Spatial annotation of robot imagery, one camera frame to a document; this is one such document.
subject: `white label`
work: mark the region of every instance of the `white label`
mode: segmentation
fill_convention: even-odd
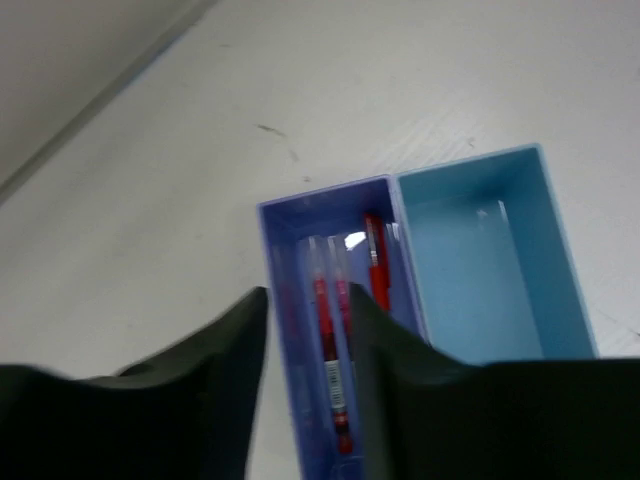
[[[329,381],[329,395],[331,396],[331,408],[342,409],[346,406],[344,393],[342,391],[342,378],[340,377],[340,364],[338,360],[324,362],[327,369],[327,380]]]

